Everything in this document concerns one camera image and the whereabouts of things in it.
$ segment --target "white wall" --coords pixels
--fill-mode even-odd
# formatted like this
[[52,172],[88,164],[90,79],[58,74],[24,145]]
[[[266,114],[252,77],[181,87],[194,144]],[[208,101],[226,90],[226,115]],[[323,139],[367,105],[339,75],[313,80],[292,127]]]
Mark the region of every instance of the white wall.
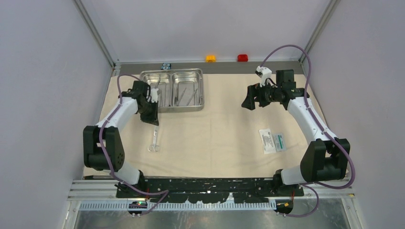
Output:
[[55,229],[111,68],[71,0],[3,0],[0,21],[0,228]]
[[341,1],[310,52],[311,87],[348,138],[367,229],[405,228],[405,1]]
[[[214,54],[262,61],[278,46],[307,44],[329,0],[83,0],[121,62],[200,61]],[[272,60],[297,60],[283,49]]]

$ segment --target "yellow block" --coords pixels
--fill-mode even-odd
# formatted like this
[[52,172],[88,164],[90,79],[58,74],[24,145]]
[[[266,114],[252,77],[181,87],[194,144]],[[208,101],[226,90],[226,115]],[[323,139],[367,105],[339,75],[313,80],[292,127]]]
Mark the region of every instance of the yellow block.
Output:
[[216,62],[216,58],[214,55],[208,55],[205,57],[205,62]]

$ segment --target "metal tray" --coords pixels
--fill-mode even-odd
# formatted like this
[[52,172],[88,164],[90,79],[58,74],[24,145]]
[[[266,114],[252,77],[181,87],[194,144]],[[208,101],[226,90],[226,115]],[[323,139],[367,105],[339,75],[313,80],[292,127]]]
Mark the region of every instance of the metal tray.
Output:
[[140,78],[161,90],[159,112],[192,112],[204,107],[203,72],[201,69],[143,71]]

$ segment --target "beige tabletop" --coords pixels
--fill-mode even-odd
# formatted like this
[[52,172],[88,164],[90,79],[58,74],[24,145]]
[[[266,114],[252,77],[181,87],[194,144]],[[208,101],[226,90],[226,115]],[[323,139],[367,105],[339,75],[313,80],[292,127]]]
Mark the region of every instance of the beige tabletop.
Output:
[[[281,168],[298,165],[307,142],[295,119],[279,103],[249,111],[241,107],[247,87],[258,83],[255,74],[205,74],[205,107],[198,112],[159,114],[159,152],[149,152],[154,126],[133,115],[120,133],[125,160],[146,176],[164,177],[272,177]],[[304,75],[295,75],[304,87]],[[132,77],[121,77],[123,90]],[[323,118],[312,91],[312,103]],[[116,77],[111,79],[103,119],[117,102]],[[283,133],[287,151],[264,154],[260,129]],[[85,168],[84,175],[99,174]]]

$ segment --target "red block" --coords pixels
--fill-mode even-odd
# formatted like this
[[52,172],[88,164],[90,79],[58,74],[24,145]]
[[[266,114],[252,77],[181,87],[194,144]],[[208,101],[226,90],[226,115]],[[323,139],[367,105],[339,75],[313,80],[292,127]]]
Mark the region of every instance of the red block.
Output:
[[238,55],[238,62],[247,62],[247,61],[248,61],[248,57],[246,54]]

